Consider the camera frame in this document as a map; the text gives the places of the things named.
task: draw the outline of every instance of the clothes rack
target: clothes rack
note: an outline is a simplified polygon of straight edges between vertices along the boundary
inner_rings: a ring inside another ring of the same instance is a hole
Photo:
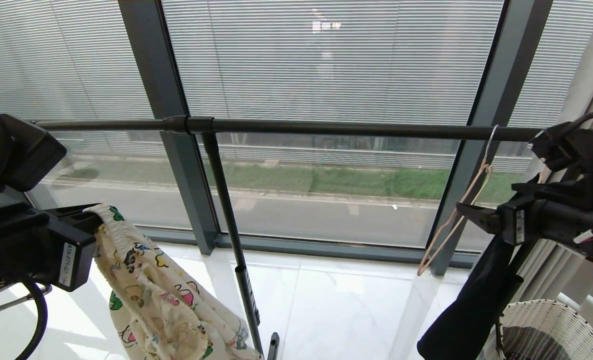
[[[230,201],[228,185],[219,155],[216,133],[286,133],[306,135],[362,135],[375,137],[408,137],[423,139],[453,139],[488,141],[493,127],[454,126],[454,125],[401,125],[396,123],[370,123],[358,121],[276,121],[276,120],[233,120],[209,116],[174,116],[162,120],[128,121],[34,121],[38,126],[51,132],[102,132],[102,131],[163,131],[170,133],[200,135],[214,173],[214,182],[219,201],[223,207],[225,223],[230,235],[232,250],[236,260],[234,269],[239,291],[248,321],[250,336],[255,349],[263,353],[259,334],[260,314],[256,307],[246,258],[241,245],[235,213]],[[494,133],[495,141],[527,142],[541,132],[539,128],[498,127]],[[523,246],[520,255],[512,266],[520,267],[531,246]],[[279,335],[273,333],[267,353],[267,360],[276,360]]]

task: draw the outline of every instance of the white tile floor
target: white tile floor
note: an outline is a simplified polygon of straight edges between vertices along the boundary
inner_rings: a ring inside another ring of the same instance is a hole
[[[161,246],[180,266],[242,317],[231,250],[203,257],[193,246]],[[452,303],[468,272],[416,276],[410,264],[328,259],[247,251],[264,346],[281,336],[281,360],[417,360],[418,338]],[[48,330],[33,360],[127,360],[109,317],[110,287],[92,267],[75,292],[55,289],[46,299]],[[4,303],[24,296],[16,286]],[[0,359],[15,358],[36,323],[34,304],[0,312]]]

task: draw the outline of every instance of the wicker basket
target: wicker basket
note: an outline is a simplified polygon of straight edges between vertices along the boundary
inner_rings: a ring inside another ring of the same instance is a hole
[[[593,328],[559,301],[511,303],[503,310],[497,329],[498,336],[493,331],[480,358],[593,360]]]

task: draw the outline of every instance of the rack foot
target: rack foot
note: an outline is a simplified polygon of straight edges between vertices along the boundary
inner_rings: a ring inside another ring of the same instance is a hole
[[[272,337],[269,339],[269,348],[267,348],[267,357],[265,360],[277,360],[279,355],[279,334],[272,333]]]

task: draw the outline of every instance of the white label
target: white label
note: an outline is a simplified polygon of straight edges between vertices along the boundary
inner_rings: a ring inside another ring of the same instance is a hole
[[[65,287],[72,285],[72,273],[75,268],[75,255],[77,248],[73,244],[63,244],[63,256],[61,256],[61,269],[59,269],[58,282]]]
[[[516,212],[516,244],[523,244],[526,241],[526,212],[518,210]]]

